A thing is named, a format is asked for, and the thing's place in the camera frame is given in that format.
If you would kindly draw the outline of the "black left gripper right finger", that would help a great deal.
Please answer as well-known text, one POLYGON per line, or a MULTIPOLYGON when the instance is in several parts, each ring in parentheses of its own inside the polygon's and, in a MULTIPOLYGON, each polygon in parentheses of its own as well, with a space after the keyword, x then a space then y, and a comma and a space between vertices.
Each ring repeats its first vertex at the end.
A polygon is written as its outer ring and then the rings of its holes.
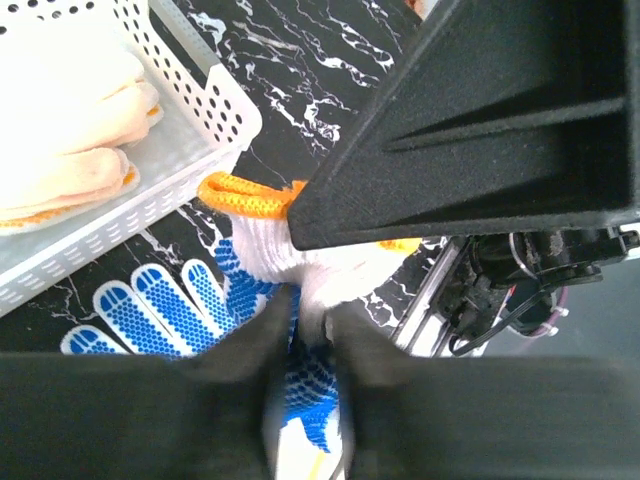
POLYGON ((421 358, 330 312, 350 479, 635 479, 639 369, 571 357, 421 358))

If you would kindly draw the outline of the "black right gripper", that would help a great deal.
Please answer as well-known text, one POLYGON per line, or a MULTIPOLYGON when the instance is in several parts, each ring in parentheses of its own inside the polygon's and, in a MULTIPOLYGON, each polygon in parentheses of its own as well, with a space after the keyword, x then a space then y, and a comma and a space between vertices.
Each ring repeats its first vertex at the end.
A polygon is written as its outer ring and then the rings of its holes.
POLYGON ((471 235, 495 289, 600 281, 638 218, 635 1, 438 2, 288 213, 301 250, 471 235))

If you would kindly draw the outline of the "orange dotted white glove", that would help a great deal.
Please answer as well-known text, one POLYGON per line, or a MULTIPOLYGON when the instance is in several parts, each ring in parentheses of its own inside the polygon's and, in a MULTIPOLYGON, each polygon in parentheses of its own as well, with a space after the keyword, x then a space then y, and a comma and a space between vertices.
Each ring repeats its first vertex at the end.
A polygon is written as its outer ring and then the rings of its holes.
POLYGON ((121 196, 139 182, 121 149, 163 118, 155 97, 104 101, 27 140, 1 140, 1 234, 48 228, 121 196))

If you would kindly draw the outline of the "cream knit glove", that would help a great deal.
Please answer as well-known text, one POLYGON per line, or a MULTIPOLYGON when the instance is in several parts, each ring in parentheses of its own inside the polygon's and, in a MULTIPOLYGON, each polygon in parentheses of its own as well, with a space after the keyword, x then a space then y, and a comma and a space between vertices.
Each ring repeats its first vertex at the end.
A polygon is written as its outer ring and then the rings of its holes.
POLYGON ((45 23, 1 37, 1 219, 41 223, 130 183, 122 146, 163 117, 158 90, 124 44, 45 23))

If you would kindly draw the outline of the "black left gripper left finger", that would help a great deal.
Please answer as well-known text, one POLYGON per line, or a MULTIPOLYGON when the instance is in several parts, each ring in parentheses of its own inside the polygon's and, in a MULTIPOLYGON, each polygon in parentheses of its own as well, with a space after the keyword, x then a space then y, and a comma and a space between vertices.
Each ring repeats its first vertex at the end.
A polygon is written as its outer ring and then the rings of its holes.
POLYGON ((211 350, 5 354, 5 479, 272 479, 293 291, 211 350))

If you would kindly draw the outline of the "blue dotted white glove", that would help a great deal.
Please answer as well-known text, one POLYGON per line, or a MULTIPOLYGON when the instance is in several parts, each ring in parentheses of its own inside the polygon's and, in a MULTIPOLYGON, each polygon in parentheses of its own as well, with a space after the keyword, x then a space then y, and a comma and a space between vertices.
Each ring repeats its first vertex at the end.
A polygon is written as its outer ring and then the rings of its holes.
POLYGON ((180 282, 156 263, 138 267, 127 283, 106 282, 94 292, 93 307, 111 332, 76 326, 61 340, 61 352, 182 358, 209 350, 257 315, 276 290, 240 267, 229 239, 217 244, 214 259, 223 283, 199 259, 184 263, 180 282))

